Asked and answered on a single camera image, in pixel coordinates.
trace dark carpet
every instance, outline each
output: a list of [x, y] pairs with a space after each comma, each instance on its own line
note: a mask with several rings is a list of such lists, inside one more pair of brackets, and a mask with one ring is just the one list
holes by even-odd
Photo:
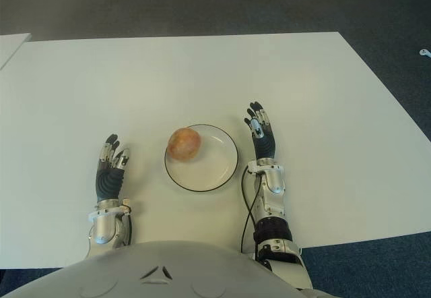
[[[33, 40], [338, 31], [431, 139], [431, 0], [0, 0]], [[317, 288], [431, 297], [431, 233], [304, 250]], [[0, 293], [46, 270], [4, 272]]]

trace gray carpet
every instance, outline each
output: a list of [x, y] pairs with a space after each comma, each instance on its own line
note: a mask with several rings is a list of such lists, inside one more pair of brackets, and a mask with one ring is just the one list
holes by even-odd
[[[431, 139], [431, 59], [418, 55], [422, 48], [431, 50], [431, 0], [0, 0], [0, 34], [31, 32], [33, 40], [324, 31], [341, 33]], [[431, 235], [424, 236], [429, 247]], [[402, 242], [387, 241], [394, 245], [389, 246], [391, 251], [403, 251]], [[362, 247], [366, 264], [370, 247], [356, 245], [357, 252]], [[393, 256], [385, 254], [388, 242], [377, 241], [376, 245], [380, 248], [372, 251], [378, 252], [382, 265], [393, 263]], [[350, 250], [350, 246], [342, 247], [345, 253]], [[332, 256], [331, 247], [320, 249], [322, 256]], [[422, 269], [414, 269], [407, 278], [395, 277], [404, 281], [399, 286], [405, 289], [401, 295], [389, 290], [393, 277], [382, 272], [376, 274], [377, 279], [382, 278], [364, 285], [360, 295], [353, 290], [355, 284], [349, 283], [355, 277], [330, 282], [329, 289], [345, 297], [418, 297], [418, 292], [431, 297], [431, 289], [423, 281], [411, 283], [414, 272], [420, 272], [417, 279], [424, 274], [431, 278], [429, 252], [421, 252], [423, 255], [414, 257], [422, 259], [417, 261]], [[352, 259], [337, 261], [345, 270]], [[325, 270], [324, 259], [307, 262], [319, 284], [339, 276], [334, 268]], [[406, 266], [415, 260], [403, 256], [399, 263]], [[319, 277], [314, 270], [326, 282], [315, 280]], [[356, 278], [361, 272], [365, 275], [368, 270], [359, 268]], [[422, 291], [409, 292], [413, 287]]]

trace robotic hand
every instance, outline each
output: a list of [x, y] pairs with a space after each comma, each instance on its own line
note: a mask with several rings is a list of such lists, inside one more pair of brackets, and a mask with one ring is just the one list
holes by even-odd
[[[87, 258], [131, 242], [129, 201], [124, 199], [123, 204], [119, 203], [129, 150], [124, 149], [114, 156], [120, 145], [117, 138], [115, 134], [109, 136], [100, 152], [96, 173], [97, 206], [96, 211], [89, 215], [94, 225], [88, 235], [90, 248]], [[127, 216], [128, 224], [123, 222], [124, 216]]]
[[256, 160], [248, 163], [245, 172], [255, 175], [255, 199], [248, 206], [255, 226], [253, 239], [255, 259], [296, 288], [312, 288], [300, 250], [292, 240], [284, 208], [284, 168], [274, 160], [275, 140], [268, 116], [258, 102], [250, 104], [245, 118], [250, 127]]

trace silver arm segment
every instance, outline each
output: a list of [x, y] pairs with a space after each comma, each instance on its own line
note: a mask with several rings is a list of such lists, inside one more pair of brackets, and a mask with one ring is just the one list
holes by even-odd
[[261, 179], [253, 207], [258, 259], [266, 260], [272, 272], [292, 286], [311, 289], [312, 283], [300, 249], [292, 241], [286, 220], [284, 168], [273, 158], [262, 158], [249, 162], [248, 172], [260, 175]]

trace white tabletop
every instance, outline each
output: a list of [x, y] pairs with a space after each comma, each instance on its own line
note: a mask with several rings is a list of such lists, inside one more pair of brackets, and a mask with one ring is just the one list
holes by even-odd
[[[336, 32], [27, 42], [0, 74], [2, 268], [84, 258], [112, 132], [132, 153], [123, 195], [134, 242], [238, 249], [251, 100], [273, 125], [299, 246], [431, 229], [430, 142]], [[196, 123], [227, 131], [240, 157], [234, 178], [207, 193], [164, 169], [170, 134]]]
[[0, 69], [3, 69], [22, 43], [31, 37], [31, 34], [0, 35]]

